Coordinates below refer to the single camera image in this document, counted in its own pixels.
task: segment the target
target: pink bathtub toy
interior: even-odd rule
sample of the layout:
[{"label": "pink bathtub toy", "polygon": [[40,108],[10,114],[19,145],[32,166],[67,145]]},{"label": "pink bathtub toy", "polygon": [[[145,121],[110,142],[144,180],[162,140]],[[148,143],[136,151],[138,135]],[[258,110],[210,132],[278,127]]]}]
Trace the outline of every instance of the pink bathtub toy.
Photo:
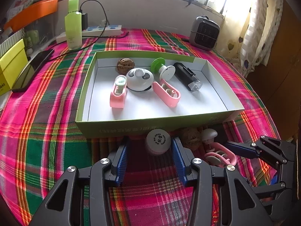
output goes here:
[{"label": "pink bathtub toy", "polygon": [[154,92],[168,107],[176,107],[181,98],[181,93],[163,79],[160,83],[153,83]]},{"label": "pink bathtub toy", "polygon": [[110,106],[123,109],[126,95],[127,78],[123,75],[116,77],[114,87],[110,95]]},{"label": "pink bathtub toy", "polygon": [[210,149],[206,150],[204,157],[211,164],[221,168],[230,164],[235,166],[237,162],[235,154],[217,142],[210,143]]}]

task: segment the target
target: walnut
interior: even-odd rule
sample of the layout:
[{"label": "walnut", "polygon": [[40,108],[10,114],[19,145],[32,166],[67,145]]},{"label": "walnut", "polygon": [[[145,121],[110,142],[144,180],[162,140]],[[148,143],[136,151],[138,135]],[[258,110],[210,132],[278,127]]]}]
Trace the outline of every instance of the walnut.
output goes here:
[{"label": "walnut", "polygon": [[126,75],[131,69],[135,67],[135,63],[131,59],[120,59],[117,63],[117,72],[121,75]]},{"label": "walnut", "polygon": [[202,143],[201,134],[195,127],[188,127],[183,129],[180,132],[179,136],[183,147],[189,148],[192,151],[197,150]]}]

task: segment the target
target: table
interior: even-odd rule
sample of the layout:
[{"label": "table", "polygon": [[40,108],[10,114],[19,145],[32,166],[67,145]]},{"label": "table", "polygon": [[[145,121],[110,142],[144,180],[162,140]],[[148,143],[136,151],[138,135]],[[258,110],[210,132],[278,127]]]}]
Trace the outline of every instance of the table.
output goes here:
[{"label": "table", "polygon": [[[81,87],[96,51],[149,50],[208,60],[231,86],[245,111],[234,121],[216,125],[231,141],[251,142],[260,135],[279,138],[264,104],[248,82],[215,51],[191,46],[184,36],[124,29],[123,39],[100,39],[89,48],[46,63],[25,93],[11,94],[0,118],[0,193],[16,219],[28,225],[43,198],[70,165],[88,167],[106,157],[121,138],[86,139],[74,120]],[[84,40],[83,46],[95,39]],[[54,56],[67,44],[54,47]],[[116,225],[186,225],[192,188],[177,178],[171,153],[150,156],[144,137],[132,137],[124,182],[110,189]],[[254,186],[270,184],[275,170],[265,162],[238,157],[237,167]],[[213,188],[213,220],[218,196]],[[88,197],[85,199],[88,225]]]}]

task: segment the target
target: green bottle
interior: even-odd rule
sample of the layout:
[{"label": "green bottle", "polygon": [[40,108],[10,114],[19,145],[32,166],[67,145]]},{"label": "green bottle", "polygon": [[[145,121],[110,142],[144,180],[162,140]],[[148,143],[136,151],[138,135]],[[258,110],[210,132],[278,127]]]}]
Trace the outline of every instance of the green bottle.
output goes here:
[{"label": "green bottle", "polygon": [[66,38],[69,50],[82,46],[82,14],[78,12],[79,0],[69,0],[65,16]]}]

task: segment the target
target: bottle cap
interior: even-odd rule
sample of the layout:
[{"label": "bottle cap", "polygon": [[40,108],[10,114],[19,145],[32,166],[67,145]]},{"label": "bottle cap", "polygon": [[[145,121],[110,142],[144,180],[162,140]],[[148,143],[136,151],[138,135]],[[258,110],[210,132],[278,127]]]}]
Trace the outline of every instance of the bottle cap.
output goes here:
[{"label": "bottle cap", "polygon": [[78,11],[79,0],[69,0],[68,1],[68,13]]},{"label": "bottle cap", "polygon": [[162,155],[168,151],[171,145],[171,138],[168,132],[162,129],[151,130],[145,140],[146,149],[152,155]]}]

